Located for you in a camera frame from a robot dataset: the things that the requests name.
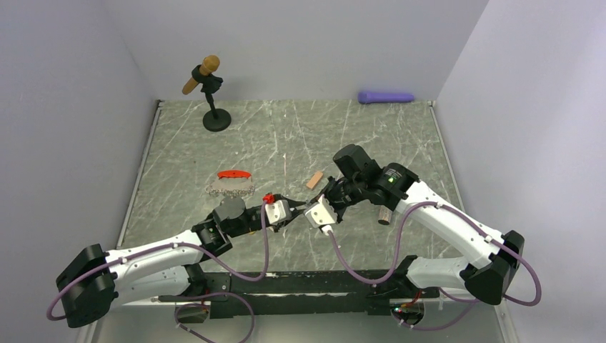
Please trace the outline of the red handled metal keyring holder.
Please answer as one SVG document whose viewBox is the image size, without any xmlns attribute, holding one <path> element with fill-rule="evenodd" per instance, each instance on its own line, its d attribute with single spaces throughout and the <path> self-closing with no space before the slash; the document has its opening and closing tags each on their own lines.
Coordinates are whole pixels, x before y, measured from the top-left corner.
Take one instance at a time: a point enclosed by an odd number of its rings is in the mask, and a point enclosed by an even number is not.
<svg viewBox="0 0 606 343">
<path fill-rule="evenodd" d="M 206 187 L 206 192 L 213 197 L 234 198 L 253 195 L 255 189 L 251 173 L 230 169 L 217 172 L 216 179 Z"/>
</svg>

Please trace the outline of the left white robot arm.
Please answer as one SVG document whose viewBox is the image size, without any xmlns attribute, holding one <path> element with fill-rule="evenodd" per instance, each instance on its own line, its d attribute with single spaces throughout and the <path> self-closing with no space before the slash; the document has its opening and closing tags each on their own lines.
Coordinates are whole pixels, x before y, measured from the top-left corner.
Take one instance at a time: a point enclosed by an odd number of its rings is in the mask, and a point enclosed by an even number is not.
<svg viewBox="0 0 606 343">
<path fill-rule="evenodd" d="M 111 309 L 152 297 L 195 300 L 213 289 L 200 266 L 232 248 L 231 239 L 267 227 L 280 229 L 303 212 L 305 202 L 267 194 L 259 206 L 223 199 L 206 219 L 173 237 L 128 249 L 81 250 L 57 277 L 59 291 L 46 311 L 71 328 L 101 319 Z"/>
</svg>

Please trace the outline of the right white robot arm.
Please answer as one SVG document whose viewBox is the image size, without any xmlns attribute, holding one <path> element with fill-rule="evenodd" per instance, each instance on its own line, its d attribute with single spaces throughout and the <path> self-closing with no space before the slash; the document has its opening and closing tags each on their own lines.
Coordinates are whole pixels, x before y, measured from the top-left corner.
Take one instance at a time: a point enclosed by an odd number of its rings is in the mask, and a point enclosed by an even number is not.
<svg viewBox="0 0 606 343">
<path fill-rule="evenodd" d="M 394 278 L 403 297 L 420 289 L 465 289 L 485 304 L 498 305 L 521 265 L 525 238 L 512 230 L 485 226 L 453 207 L 413 171 L 398 163 L 380 167 L 358 145 L 349 144 L 333 157 L 343 174 L 329 183 L 305 212 L 309 223 L 330 235 L 346 209 L 363 201 L 412 218 L 443 238 L 461 257 L 410 257 Z"/>
</svg>

